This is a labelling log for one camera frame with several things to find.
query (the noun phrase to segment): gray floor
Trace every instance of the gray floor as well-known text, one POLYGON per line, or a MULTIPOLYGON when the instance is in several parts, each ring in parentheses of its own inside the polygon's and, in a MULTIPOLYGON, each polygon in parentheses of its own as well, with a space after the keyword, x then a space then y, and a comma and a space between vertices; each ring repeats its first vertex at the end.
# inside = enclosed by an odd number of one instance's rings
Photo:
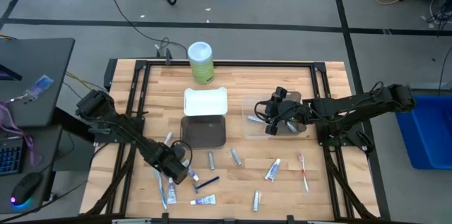
MULTIPOLYGON (((0 0, 2 14, 11 0, 0 0)), ((308 25, 340 27, 335 0, 178 0, 169 6, 165 0, 117 0, 130 20, 181 23, 252 23, 261 25, 308 25)), ((431 0, 406 0, 382 6, 374 0, 343 0, 351 28, 431 30, 431 0)), ((113 0, 19 0, 9 18, 47 20, 123 21, 113 0)), ((269 59, 344 61, 352 83, 342 33, 299 30, 231 30, 207 28, 141 28, 156 38, 170 37, 188 46, 197 40, 209 42, 216 59, 269 59)), ((73 37, 76 39, 69 70, 85 80, 102 84, 107 61, 112 57, 146 57, 155 54, 154 42, 129 27, 5 24, 2 33, 18 38, 73 37)), ((356 59, 365 90, 377 81, 391 83, 435 82, 452 37, 352 35, 356 59)), ((172 47, 174 57, 183 51, 172 47)), ((452 80, 446 70, 445 80, 452 80)), ((86 93, 77 82, 66 79, 79 93, 86 93)), ((65 86, 58 106, 69 113, 75 110, 77 97, 65 86)), ((393 114, 372 119, 379 153, 383 184, 393 220, 416 223, 449 223, 452 204, 452 173, 424 171, 411 167, 402 136, 393 114)), ((76 151, 58 163, 76 172, 60 172, 54 191, 62 193, 88 176, 87 160, 91 146, 76 140, 76 151)), ((65 137, 64 152, 70 143, 65 137)), ((58 204, 49 206, 23 220, 75 216, 83 197, 79 188, 58 204)))

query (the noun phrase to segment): wooden table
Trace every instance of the wooden table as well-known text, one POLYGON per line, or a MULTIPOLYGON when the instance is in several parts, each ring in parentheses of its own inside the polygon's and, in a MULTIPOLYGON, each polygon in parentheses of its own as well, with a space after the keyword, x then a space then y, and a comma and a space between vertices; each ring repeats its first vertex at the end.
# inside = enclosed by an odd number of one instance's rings
MULTIPOLYGON (((129 97, 133 68, 136 60, 120 59, 117 62, 110 95, 115 99, 117 112, 124 113, 129 97)), ((326 62, 332 98, 351 95, 343 62, 326 62)), ((170 218, 211 219, 261 219, 285 220, 293 215, 295 220, 333 220, 330 192, 322 148, 316 140, 313 126, 299 136, 287 140, 247 140, 242 133, 242 98, 244 95, 268 95, 277 86, 296 90, 303 98, 313 98, 311 75, 303 68, 275 67, 218 67, 215 80, 206 86, 194 83, 187 66, 152 66, 148 83, 143 135, 157 141, 165 139, 168 132, 179 138, 180 120, 184 116, 183 99, 186 88, 196 90, 227 88, 228 112, 226 117, 227 142, 221 149, 212 150, 215 170, 209 170, 207 150, 194 150, 192 168, 200 182, 219 176, 220 180, 202 188, 195 194, 192 180, 187 178, 177 186, 177 204, 169 205, 170 218), (238 167, 228 154, 236 148, 243 165, 238 167), (310 192, 306 193, 300 172, 297 153, 306 159, 310 192), (280 171, 274 183, 264 180, 269 167, 281 158, 280 171), (252 211, 254 191, 262 192, 259 211, 252 211), (190 200, 215 194, 214 206, 191 206, 190 200)), ((139 90, 134 101, 138 105, 139 90)), ((101 197, 111 182, 117 145, 106 147, 94 159, 83 197, 81 212, 87 211, 101 197)), ((344 147, 343 156, 351 188, 362 203, 376 216, 378 206, 366 156, 355 147, 344 147)), ((164 211, 158 193, 154 169, 136 154, 131 190, 126 211, 127 217, 160 218, 164 211)), ((340 187, 338 196, 341 213, 345 205, 340 187)), ((119 198, 115 209, 119 208, 119 198)))

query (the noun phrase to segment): blue keyboard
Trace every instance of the blue keyboard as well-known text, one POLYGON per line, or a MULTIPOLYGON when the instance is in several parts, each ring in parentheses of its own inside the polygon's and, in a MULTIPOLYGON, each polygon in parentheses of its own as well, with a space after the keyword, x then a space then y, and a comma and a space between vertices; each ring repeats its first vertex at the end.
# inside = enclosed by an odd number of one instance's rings
POLYGON ((0 175, 20 173, 24 153, 23 138, 0 141, 0 175))

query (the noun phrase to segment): computer mouse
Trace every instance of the computer mouse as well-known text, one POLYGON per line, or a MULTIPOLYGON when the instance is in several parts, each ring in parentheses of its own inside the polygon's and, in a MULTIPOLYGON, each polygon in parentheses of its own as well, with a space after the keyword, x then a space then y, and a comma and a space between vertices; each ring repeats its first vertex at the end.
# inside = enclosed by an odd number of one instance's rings
POLYGON ((25 203, 40 185, 42 175, 38 172, 31 172, 24 176, 22 180, 14 187, 11 194, 11 203, 19 206, 25 203))

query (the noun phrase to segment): blue plastic bin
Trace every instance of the blue plastic bin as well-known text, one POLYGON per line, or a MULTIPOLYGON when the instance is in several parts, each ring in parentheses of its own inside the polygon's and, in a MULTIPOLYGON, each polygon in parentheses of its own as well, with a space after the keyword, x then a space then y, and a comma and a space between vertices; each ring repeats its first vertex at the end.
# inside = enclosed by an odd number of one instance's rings
POLYGON ((452 96, 415 96, 416 108, 396 114, 411 165, 452 169, 452 96))

